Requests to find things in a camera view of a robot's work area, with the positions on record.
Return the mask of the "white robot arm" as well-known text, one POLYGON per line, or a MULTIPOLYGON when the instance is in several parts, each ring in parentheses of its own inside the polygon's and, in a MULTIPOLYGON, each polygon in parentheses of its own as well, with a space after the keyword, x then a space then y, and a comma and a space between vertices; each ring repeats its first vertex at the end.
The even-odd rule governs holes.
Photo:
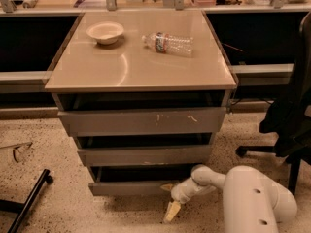
POLYGON ((189 178, 162 188, 172 198, 165 222, 172 221, 193 196, 215 189, 223 192, 225 233, 279 233, 278 224, 297 214, 295 198, 288 189, 249 166, 236 166, 221 174, 196 165, 189 178))

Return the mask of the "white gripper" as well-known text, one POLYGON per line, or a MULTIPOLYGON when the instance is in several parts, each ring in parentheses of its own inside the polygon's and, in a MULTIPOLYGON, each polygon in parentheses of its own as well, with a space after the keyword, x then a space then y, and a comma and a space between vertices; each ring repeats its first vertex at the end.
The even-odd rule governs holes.
POLYGON ((181 183, 166 183, 160 187, 164 191, 171 191, 171 197, 174 201, 168 203, 163 222, 169 223, 181 210, 181 204, 186 204, 196 195, 205 195, 216 189, 208 185, 200 185, 193 178, 187 178, 181 183))

